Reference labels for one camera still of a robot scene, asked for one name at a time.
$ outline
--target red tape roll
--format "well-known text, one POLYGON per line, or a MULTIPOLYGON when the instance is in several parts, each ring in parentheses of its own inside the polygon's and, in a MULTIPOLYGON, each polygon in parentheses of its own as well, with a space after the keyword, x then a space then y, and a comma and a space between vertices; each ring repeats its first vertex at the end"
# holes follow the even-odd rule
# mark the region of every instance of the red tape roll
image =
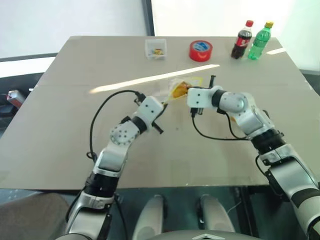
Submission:
POLYGON ((208 41, 197 40, 190 44, 189 57, 197 62, 208 61, 211 57, 212 45, 208 41))

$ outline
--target gray table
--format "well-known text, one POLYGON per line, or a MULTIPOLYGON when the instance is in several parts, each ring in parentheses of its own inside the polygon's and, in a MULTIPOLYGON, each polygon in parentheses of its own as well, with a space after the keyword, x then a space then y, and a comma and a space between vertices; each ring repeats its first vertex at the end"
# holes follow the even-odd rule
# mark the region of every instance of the gray table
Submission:
MULTIPOLYGON (((207 86, 214 74, 216 84, 225 90, 251 93, 320 177, 319 97, 287 53, 264 54, 257 61, 235 60, 230 57, 234 37, 166 37, 168 57, 156 61, 145 57, 146 38, 75 36, 66 42, 0 139, 0 188, 82 188, 93 167, 86 158, 90 122, 101 102, 120 89, 158 96, 170 80, 118 89, 113 84, 206 65, 212 66, 188 76, 202 77, 207 86), (188 57, 189 44, 198 39, 213 45, 207 62, 188 57), (91 93, 110 85, 112 90, 91 93)), ((265 52, 281 47, 273 38, 265 52)), ((123 94, 105 106, 94 128, 97 153, 107 145, 109 129, 137 109, 133 99, 133 94, 123 94)), ((223 115, 207 109, 195 120, 209 136, 231 137, 223 115)), ((196 133, 185 98, 172 102, 157 123, 164 133, 151 131, 136 140, 120 188, 267 183, 254 164, 257 152, 251 143, 209 140, 196 133)))

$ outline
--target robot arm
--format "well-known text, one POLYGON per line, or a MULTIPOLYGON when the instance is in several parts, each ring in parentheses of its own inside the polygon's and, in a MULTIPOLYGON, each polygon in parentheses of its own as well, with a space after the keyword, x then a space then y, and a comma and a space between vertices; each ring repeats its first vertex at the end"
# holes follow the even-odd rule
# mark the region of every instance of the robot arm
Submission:
POLYGON ((134 140, 148 131, 163 111, 163 105, 148 96, 131 118, 125 118, 110 131, 110 141, 99 154, 90 176, 68 216, 64 239, 106 239, 111 223, 109 208, 118 180, 134 140))
POLYGON ((294 148, 283 140, 269 117, 256 107, 248 93, 226 92, 220 86, 190 88, 191 108, 226 112, 252 142, 265 166, 264 174, 276 193, 285 195, 309 239, 320 239, 320 190, 314 175, 294 148))

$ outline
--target clear plastic box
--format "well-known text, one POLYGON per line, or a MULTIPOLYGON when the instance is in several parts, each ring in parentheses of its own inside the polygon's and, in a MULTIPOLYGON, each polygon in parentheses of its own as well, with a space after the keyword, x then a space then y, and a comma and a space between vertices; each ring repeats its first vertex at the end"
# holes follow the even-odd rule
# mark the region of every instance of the clear plastic box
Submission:
POLYGON ((167 41, 164 38, 146 39, 144 47, 149 60, 164 60, 167 57, 167 41))

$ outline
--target red bottle cap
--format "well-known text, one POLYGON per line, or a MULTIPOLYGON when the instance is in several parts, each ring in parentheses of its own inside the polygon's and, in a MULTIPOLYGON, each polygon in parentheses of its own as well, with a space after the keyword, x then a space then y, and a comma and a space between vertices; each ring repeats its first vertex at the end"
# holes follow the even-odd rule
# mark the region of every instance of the red bottle cap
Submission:
POLYGON ((254 24, 254 21, 252 21, 252 20, 248 20, 248 21, 246 21, 246 23, 245 23, 245 25, 246 25, 247 27, 252 27, 253 24, 254 24))

